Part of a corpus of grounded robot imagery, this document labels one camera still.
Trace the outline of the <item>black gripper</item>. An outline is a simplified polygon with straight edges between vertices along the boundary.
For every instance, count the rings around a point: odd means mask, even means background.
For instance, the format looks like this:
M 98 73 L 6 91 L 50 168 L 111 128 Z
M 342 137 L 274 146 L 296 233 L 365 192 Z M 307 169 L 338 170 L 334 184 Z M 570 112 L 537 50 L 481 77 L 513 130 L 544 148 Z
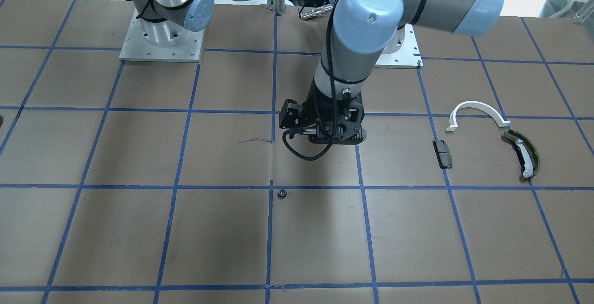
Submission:
M 327 144 L 335 128 L 333 144 L 356 145 L 367 138 L 362 127 L 365 116 L 362 95 L 347 96 L 334 105 L 330 97 L 325 96 L 316 86 L 310 87 L 307 98 L 307 117 L 315 124 L 316 133 L 308 137 L 313 144 Z

